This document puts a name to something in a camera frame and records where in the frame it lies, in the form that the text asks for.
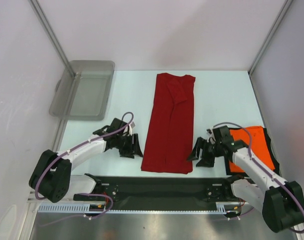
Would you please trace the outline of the red t shirt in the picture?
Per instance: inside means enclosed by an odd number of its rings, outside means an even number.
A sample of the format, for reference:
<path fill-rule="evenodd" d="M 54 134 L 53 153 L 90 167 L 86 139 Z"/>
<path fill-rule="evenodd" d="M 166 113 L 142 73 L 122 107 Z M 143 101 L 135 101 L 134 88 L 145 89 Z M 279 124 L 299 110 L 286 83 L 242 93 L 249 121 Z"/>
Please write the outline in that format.
<path fill-rule="evenodd" d="M 193 148 L 195 80 L 191 75 L 157 75 L 142 171 L 192 172 L 187 158 Z"/>

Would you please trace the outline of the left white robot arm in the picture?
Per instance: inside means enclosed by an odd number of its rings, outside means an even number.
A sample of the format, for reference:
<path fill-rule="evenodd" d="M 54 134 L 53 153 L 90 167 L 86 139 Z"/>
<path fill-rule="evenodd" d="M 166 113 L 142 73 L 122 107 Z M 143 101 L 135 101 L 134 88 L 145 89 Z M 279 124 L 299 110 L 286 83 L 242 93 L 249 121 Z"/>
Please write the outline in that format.
<path fill-rule="evenodd" d="M 45 150 L 28 182 L 35 198 L 52 203 L 66 198 L 75 201 L 100 198 L 104 192 L 101 180 L 89 173 L 75 177 L 71 173 L 85 161 L 112 149 L 117 149 L 123 158 L 143 157 L 134 127 L 132 120 L 114 118 L 110 125 L 94 131 L 86 141 L 68 150 Z"/>

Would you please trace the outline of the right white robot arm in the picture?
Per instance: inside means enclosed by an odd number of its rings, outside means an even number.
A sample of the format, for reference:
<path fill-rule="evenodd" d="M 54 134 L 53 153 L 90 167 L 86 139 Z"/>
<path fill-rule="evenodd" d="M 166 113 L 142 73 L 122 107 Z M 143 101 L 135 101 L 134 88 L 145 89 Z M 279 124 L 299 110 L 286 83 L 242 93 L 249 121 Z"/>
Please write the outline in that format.
<path fill-rule="evenodd" d="M 248 202 L 258 210 L 270 230 L 275 233 L 291 230 L 304 234 L 304 194 L 296 182 L 289 182 L 271 170 L 253 152 L 253 137 L 248 135 L 249 142 L 235 140 L 230 133 L 229 122 L 219 123 L 207 132 L 209 139 L 202 137 L 197 141 L 187 160 L 198 160 L 201 167 L 211 168 L 215 158 L 224 157 L 240 167 L 252 180 L 243 177 L 230 177 L 228 185 L 223 186 L 223 197 L 229 201 L 236 198 Z"/>

